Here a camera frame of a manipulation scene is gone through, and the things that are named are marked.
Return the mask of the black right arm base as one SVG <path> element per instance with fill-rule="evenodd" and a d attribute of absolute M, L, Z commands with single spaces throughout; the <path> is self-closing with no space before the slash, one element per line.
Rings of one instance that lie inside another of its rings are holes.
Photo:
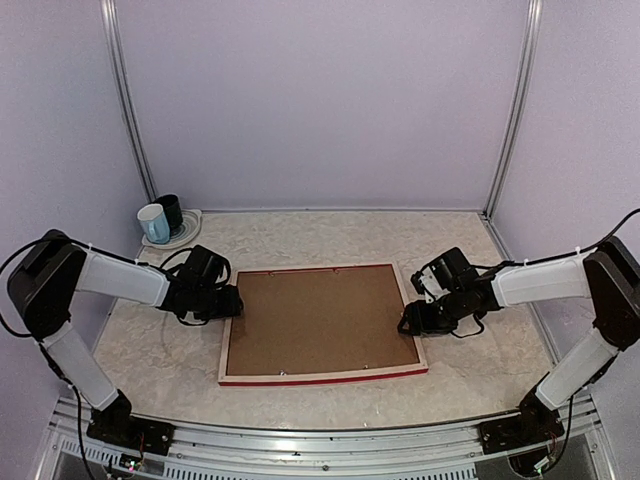
<path fill-rule="evenodd" d="M 550 441 L 565 434 L 557 408 L 549 409 L 531 389 L 511 417 L 481 422 L 478 426 L 485 455 Z"/>

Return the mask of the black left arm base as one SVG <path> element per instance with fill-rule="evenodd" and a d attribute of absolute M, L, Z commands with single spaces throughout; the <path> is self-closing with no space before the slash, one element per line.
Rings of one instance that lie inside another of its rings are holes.
<path fill-rule="evenodd" d="M 123 426 L 92 420 L 87 435 L 94 440 L 142 454 L 167 456 L 175 426 L 146 418 L 130 417 Z"/>

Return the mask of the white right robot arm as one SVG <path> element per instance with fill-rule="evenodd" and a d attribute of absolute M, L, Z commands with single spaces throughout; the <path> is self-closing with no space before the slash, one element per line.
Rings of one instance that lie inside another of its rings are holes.
<path fill-rule="evenodd" d="M 420 298 L 405 307 L 397 330 L 406 336 L 454 335 L 466 318 L 481 325 L 487 314 L 511 307 L 589 301 L 592 326 L 526 394 L 511 423 L 512 436 L 523 444 L 558 435 L 559 408 L 639 340 L 639 263 L 619 229 L 570 252 L 491 266 L 475 265 L 453 247 L 412 275 Z"/>

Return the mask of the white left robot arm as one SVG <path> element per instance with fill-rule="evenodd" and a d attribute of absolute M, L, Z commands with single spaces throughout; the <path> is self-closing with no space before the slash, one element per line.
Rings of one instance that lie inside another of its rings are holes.
<path fill-rule="evenodd" d="M 16 338 L 35 341 L 50 368 L 91 407 L 91 426 L 121 445 L 140 424 L 132 406 L 94 357 L 107 316 L 120 300 L 166 312 L 190 328 L 239 316 L 244 308 L 223 256 L 184 249 L 174 266 L 126 258 L 52 229 L 1 264 L 8 298 L 24 328 L 3 321 Z"/>

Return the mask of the white round plate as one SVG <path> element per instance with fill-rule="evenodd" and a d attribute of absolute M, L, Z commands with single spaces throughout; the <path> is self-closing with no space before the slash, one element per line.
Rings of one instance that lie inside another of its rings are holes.
<path fill-rule="evenodd" d="M 179 249 L 191 241 L 193 241 L 200 233 L 202 227 L 203 212 L 199 209 L 183 209 L 182 225 L 171 234 L 170 240 L 166 244 L 154 244 L 150 242 L 146 236 L 141 239 L 144 247 L 155 248 L 158 250 L 174 250 Z"/>

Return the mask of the light blue mug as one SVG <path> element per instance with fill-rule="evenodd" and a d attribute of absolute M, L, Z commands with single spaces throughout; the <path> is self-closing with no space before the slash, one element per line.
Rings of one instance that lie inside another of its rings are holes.
<path fill-rule="evenodd" d="M 145 205 L 137 212 L 136 218 L 150 243 L 164 245 L 170 241 L 170 227 L 160 204 Z"/>

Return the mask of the dark green mug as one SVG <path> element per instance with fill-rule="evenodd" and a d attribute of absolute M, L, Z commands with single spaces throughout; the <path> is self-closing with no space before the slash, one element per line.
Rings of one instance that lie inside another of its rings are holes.
<path fill-rule="evenodd" d="M 165 194 L 157 197 L 154 202 L 163 207 L 170 235 L 176 236 L 184 222 L 179 197 L 176 194 Z"/>

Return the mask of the aluminium front rail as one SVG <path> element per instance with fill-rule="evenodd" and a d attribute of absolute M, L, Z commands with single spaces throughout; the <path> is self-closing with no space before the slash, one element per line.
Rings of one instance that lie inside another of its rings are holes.
<path fill-rule="evenodd" d="M 175 421 L 165 456 L 128 471 L 128 450 L 78 439 L 86 406 L 60 399 L 29 478 L 84 479 L 480 479 L 513 476 L 517 450 L 486 454 L 480 419 L 355 430 L 269 430 Z"/>

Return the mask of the left aluminium corner post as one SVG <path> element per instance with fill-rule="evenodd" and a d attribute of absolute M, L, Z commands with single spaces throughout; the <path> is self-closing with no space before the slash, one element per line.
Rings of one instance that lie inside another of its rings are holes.
<path fill-rule="evenodd" d="M 157 189 L 144 149 L 133 97 L 129 87 L 124 48 L 119 31 L 116 2 L 113 0 L 101 0 L 100 10 L 117 97 L 131 146 L 134 164 L 141 181 L 144 195 L 148 201 L 151 201 L 157 197 Z"/>

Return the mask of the aluminium corner post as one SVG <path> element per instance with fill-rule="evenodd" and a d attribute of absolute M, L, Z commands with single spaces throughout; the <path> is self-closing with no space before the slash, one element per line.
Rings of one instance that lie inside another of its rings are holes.
<path fill-rule="evenodd" d="M 141 181 L 144 195 L 148 201 L 151 201 L 157 197 L 157 189 L 144 149 L 133 97 L 129 87 L 124 48 L 119 31 L 116 2 L 113 0 L 101 0 L 100 10 L 117 97 L 131 146 L 134 164 Z"/>
<path fill-rule="evenodd" d="M 526 17 L 523 43 L 518 63 L 514 94 L 511 101 L 499 159 L 494 172 L 488 198 L 483 209 L 484 218 L 491 223 L 496 216 L 499 201 L 504 190 L 509 167 L 513 158 L 517 136 L 524 115 L 526 100 L 534 68 L 537 43 L 540 33 L 544 2 L 530 0 Z"/>

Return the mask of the right aluminium corner post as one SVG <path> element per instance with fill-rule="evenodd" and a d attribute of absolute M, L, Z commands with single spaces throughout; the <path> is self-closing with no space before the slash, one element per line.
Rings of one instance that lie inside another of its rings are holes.
<path fill-rule="evenodd" d="M 534 68 L 537 43 L 540 33 L 544 2 L 530 0 L 526 17 L 523 43 L 518 63 L 514 94 L 511 101 L 499 159 L 494 172 L 488 198 L 483 209 L 484 218 L 491 223 L 496 216 L 499 201 L 504 190 L 509 167 L 513 158 L 517 136 L 524 115 L 526 100 Z"/>

